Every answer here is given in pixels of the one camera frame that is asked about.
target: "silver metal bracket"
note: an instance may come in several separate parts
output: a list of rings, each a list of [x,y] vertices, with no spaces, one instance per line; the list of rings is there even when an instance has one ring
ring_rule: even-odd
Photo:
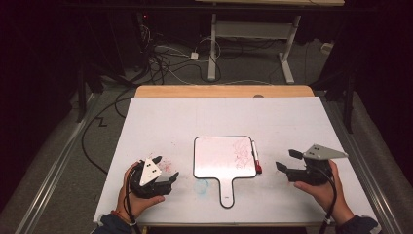
[[[142,177],[140,178],[139,185],[144,186],[148,182],[154,180],[161,175],[162,171],[158,166],[152,161],[152,159],[147,158],[145,160],[145,165],[143,166]]]
[[[328,160],[335,158],[348,158],[346,152],[337,151],[335,149],[327,148],[318,144],[314,144],[306,152],[303,153],[304,158],[315,160]]]

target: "white desk frame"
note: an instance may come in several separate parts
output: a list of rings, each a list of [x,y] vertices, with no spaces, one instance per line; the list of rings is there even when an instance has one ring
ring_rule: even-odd
[[[317,5],[317,6],[343,6],[343,0],[197,0],[202,2],[216,3],[249,3],[270,5]],[[210,57],[207,79],[215,80],[216,66],[216,37],[242,37],[262,39],[286,39],[285,50],[279,53],[279,60],[287,84],[294,84],[291,70],[288,65],[288,55],[294,42],[301,16],[296,16],[293,23],[266,23],[266,22],[239,22],[239,21],[217,21],[216,14],[212,14],[210,33]]]
[[[285,81],[288,85],[294,84],[291,70],[288,65],[288,55],[294,42],[298,23],[301,16],[296,16],[293,23],[267,23],[267,22],[234,22],[217,21],[216,14],[212,14],[211,33],[210,33],[210,57],[207,79],[215,80],[216,66],[216,37],[243,37],[243,38],[262,38],[262,39],[286,39],[285,50],[279,53],[279,59]]]

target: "red ink scribble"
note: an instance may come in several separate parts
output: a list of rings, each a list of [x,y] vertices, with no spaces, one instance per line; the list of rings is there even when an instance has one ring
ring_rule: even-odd
[[[237,169],[244,169],[248,161],[251,160],[251,158],[249,157],[247,146],[247,139],[241,139],[234,143],[234,153],[237,155],[237,158],[235,160],[237,162]]]
[[[161,169],[161,171],[170,173],[172,170],[172,162],[168,159],[163,160],[159,162],[158,167]]]

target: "table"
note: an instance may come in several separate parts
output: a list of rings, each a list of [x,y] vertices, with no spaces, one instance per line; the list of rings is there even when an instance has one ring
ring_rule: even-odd
[[[292,97],[288,91],[301,97]],[[180,175],[167,200],[138,219],[141,225],[308,226],[322,222],[324,211],[320,206],[287,182],[275,166],[277,160],[303,168],[303,162],[287,156],[288,148],[305,151],[316,142],[342,150],[319,98],[313,97],[311,89],[142,86],[136,97],[131,101],[94,221],[116,206],[120,181],[132,162],[163,155],[161,170],[167,176],[174,172]],[[195,179],[191,160],[195,137],[229,133],[255,140],[263,174],[253,179],[236,179],[235,205],[224,209],[219,204],[217,182]],[[348,159],[335,162],[344,187],[352,188],[351,192],[347,190],[346,197],[354,212],[375,217]]]
[[[267,4],[267,5],[317,5],[343,6],[344,0],[197,0],[210,2],[214,5],[220,3],[244,3],[244,4]],[[294,84],[291,69],[288,65],[288,56],[292,43],[298,29],[301,16],[295,16],[293,23],[268,23],[268,22],[244,22],[244,21],[217,21],[216,14],[212,14],[210,33],[210,54],[208,63],[208,76],[210,81],[215,80],[215,67],[217,56],[215,50],[216,37],[242,37],[262,39],[286,39],[285,50],[279,53],[282,71],[287,84]]]

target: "person's wrist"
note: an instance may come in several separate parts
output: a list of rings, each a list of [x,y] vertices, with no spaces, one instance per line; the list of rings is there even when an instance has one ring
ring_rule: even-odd
[[[130,218],[127,213],[122,211],[112,211],[111,214],[116,215],[121,221],[125,222],[127,225],[131,224]]]
[[[337,226],[341,226],[348,220],[352,219],[355,215],[353,214],[352,210],[350,210],[349,206],[347,206],[347,204],[344,202],[336,203],[331,216],[334,218]]]

